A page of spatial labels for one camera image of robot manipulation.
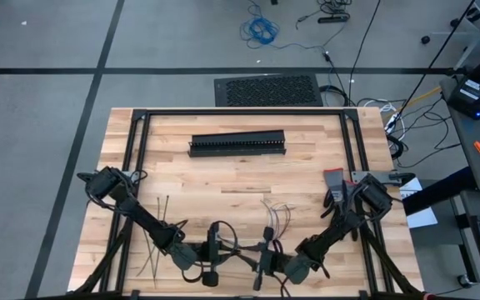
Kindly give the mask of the black power strip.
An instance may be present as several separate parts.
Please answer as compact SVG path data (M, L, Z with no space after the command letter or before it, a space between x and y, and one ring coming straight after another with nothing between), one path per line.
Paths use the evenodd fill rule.
M347 13L331 14L328 17L320 17L317 22L322 23L345 23L349 20L350 15Z

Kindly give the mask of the black perforated floor mat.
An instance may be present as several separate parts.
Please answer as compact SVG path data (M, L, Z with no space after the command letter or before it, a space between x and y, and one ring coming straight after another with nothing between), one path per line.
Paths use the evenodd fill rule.
M217 107L322 107L313 74L279 74L214 80Z

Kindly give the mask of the grey keyboard cart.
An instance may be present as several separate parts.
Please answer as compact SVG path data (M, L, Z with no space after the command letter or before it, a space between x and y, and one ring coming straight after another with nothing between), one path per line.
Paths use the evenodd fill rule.
M411 230L424 290L444 297L480 300L480 248L464 222L480 217L480 192L466 191L432 207L437 224Z

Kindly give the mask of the black slotted cable tray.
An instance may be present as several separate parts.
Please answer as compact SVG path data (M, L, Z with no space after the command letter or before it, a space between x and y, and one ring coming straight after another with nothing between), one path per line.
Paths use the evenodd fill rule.
M193 135L188 155L191 158L284 155L285 142L283 130Z

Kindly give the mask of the white paper sheet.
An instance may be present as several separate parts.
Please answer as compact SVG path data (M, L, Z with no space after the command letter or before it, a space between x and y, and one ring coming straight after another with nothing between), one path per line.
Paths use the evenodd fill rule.
M412 179L411 181L407 182L405 185L399 188L402 199L408 198L422 190L422 185L417 178ZM437 223L438 220L430 207L407 216L407 225L410 228L422 228L436 225Z

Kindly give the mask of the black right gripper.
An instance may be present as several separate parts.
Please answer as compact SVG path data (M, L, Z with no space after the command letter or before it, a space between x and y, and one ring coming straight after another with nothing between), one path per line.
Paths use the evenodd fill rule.
M263 229L263 248L268 249L270 242L273 240L274 229L265 227ZM308 276L312 263L305 255L290 256L278 253L275 258L275 271L283 273L293 284L302 283ZM263 282L263 272L258 272L253 283L253 290L259 291Z

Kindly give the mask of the dark blue padded bar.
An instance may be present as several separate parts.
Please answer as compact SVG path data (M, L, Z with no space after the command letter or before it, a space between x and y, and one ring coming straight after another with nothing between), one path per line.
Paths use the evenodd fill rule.
M405 197L402 200L405 213L409 216L431 207L436 203L457 196L464 190L477 187L470 167L465 167L423 190Z

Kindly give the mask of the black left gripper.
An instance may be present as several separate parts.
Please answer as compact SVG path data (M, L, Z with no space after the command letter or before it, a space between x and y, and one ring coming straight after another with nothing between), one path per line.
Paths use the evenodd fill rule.
M207 240L216 242L218 240L219 222L213 222L207 230ZM203 257L203 242L175 242L169 248L169 254L173 263L181 270L187 271L192 266L205 268ZM219 275L215 271L202 273L202 284L206 287L216 287L219 283Z

